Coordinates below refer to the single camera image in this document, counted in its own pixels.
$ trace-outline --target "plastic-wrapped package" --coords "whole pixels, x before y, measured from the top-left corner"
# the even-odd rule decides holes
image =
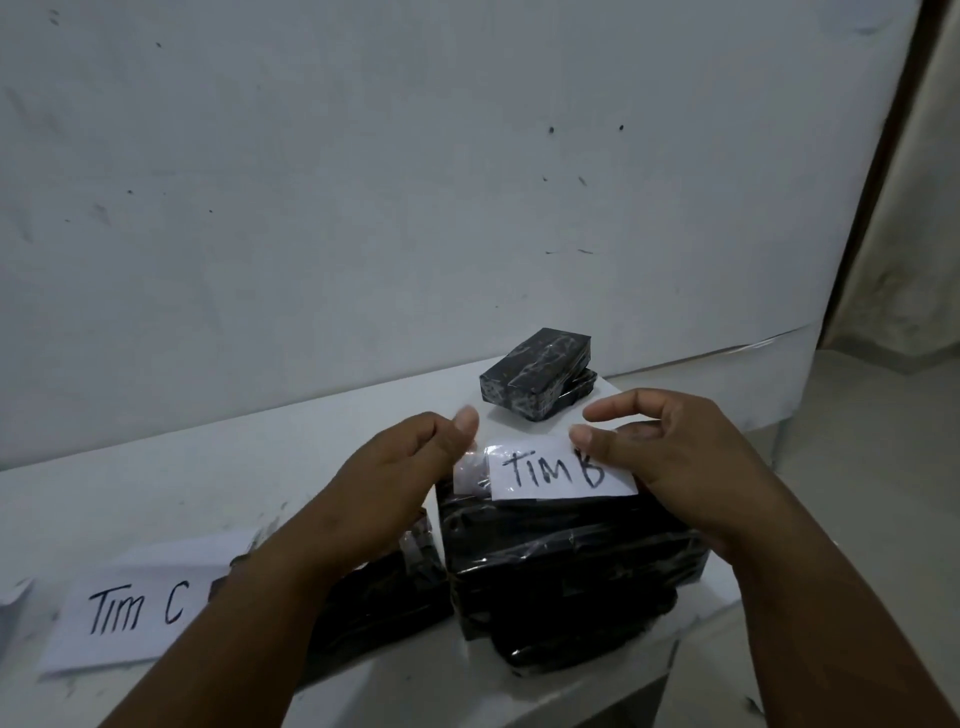
[[[315,682],[452,614],[446,573],[422,512],[396,550],[352,571],[330,590],[314,624],[301,683]]]
[[[648,493],[491,500],[483,451],[437,485],[446,568],[468,640],[518,674],[572,667],[645,632],[708,550]]]
[[[584,396],[576,392],[589,394],[596,374],[588,385],[577,380],[589,362],[589,336],[542,328],[480,375],[480,393],[484,401],[539,422],[558,411],[561,395],[568,395],[569,405]]]

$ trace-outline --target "white table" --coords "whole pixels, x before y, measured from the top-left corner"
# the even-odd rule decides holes
[[[481,442],[582,421],[582,404],[534,425],[482,402],[477,377],[493,361],[0,473],[0,584],[37,578],[0,657],[0,725],[95,725],[146,671],[37,678],[79,570],[130,546],[289,516],[376,431],[424,409],[452,416],[474,404]],[[615,391],[598,379],[591,399]],[[427,506],[436,523],[432,494]],[[679,634],[738,599],[732,572],[711,555],[701,582],[681,588],[676,608],[644,638],[537,678],[514,677],[488,641],[465,643],[450,620],[299,693],[285,725],[573,725],[666,674]]]

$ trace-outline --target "person's left hand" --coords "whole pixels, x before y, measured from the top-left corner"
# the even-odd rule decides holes
[[[252,559],[292,568],[309,587],[330,586],[396,544],[479,425],[467,406],[452,422],[424,412],[374,435]]]

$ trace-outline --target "black marker writing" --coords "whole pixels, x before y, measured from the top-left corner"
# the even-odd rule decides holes
[[[113,614],[113,626],[110,628],[110,632],[116,632],[117,626],[120,624],[120,612],[124,607],[127,607],[127,612],[123,618],[123,626],[120,627],[120,631],[124,631],[129,626],[131,630],[136,629],[136,624],[140,620],[140,610],[143,608],[143,602],[145,597],[138,596],[134,599],[131,596],[125,596],[119,602],[116,599],[111,599],[110,604],[107,607],[107,613],[104,615],[104,620],[100,621],[100,615],[103,612],[104,604],[107,603],[107,596],[112,592],[119,592],[121,589],[129,589],[132,584],[124,584],[122,587],[113,587],[112,589],[104,589],[102,592],[97,592],[95,595],[91,595],[89,599],[100,599],[100,603],[97,605],[97,614],[93,618],[93,626],[90,627],[90,634],[92,635],[97,631],[97,625],[100,626],[100,634],[104,634],[107,631],[107,622],[109,622],[110,615]],[[133,611],[134,605],[136,606],[136,613],[133,615],[133,622],[130,621],[130,614]]]
[[[553,476],[554,480],[560,480],[560,471],[564,471],[564,475],[566,475],[566,479],[571,483],[573,482],[573,478],[570,477],[570,471],[566,469],[566,465],[564,465],[563,460],[557,461],[557,468],[555,470],[551,470],[550,466],[547,465],[546,460],[544,458],[541,458],[540,460],[538,460],[538,463],[540,464],[540,472],[543,474],[544,482],[549,483],[551,476]]]
[[[173,624],[175,621],[177,621],[180,618],[180,615],[183,614],[183,610],[181,609],[179,612],[174,614],[172,619],[170,619],[170,604],[174,600],[174,594],[177,593],[177,589],[179,589],[180,587],[184,587],[184,589],[189,589],[190,582],[181,581],[176,587],[170,590],[170,596],[167,597],[167,608],[163,610],[163,621],[165,621],[167,624]]]
[[[574,448],[573,451],[577,455],[577,461],[580,463],[580,470],[583,471],[584,480],[589,484],[590,488],[597,488],[600,485],[600,483],[603,482],[603,479],[607,474],[604,473],[603,468],[601,468],[599,465],[596,465],[595,463],[590,462],[589,455],[582,454],[576,448]],[[597,473],[598,477],[595,483],[590,479],[590,476],[587,475],[587,471],[594,471],[595,473]]]
[[[534,464],[531,463],[529,460],[527,460],[527,470],[530,471],[530,477],[533,478],[534,485],[536,485],[539,488],[540,484],[537,482],[537,474],[534,473]]]
[[[517,488],[522,488],[523,483],[520,481],[520,468],[516,466],[516,463],[525,457],[530,457],[531,455],[535,455],[535,454],[537,454],[537,451],[534,449],[530,450],[529,452],[515,452],[513,457],[507,458],[506,462],[501,463],[501,465],[503,465],[504,467],[508,465],[514,466],[514,477],[516,478]]]

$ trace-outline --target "floor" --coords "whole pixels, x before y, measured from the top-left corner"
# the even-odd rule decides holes
[[[778,471],[960,710],[960,360],[905,376],[818,352]],[[585,726],[647,728],[632,700]],[[757,728],[759,705],[737,609],[684,641],[653,724]]]

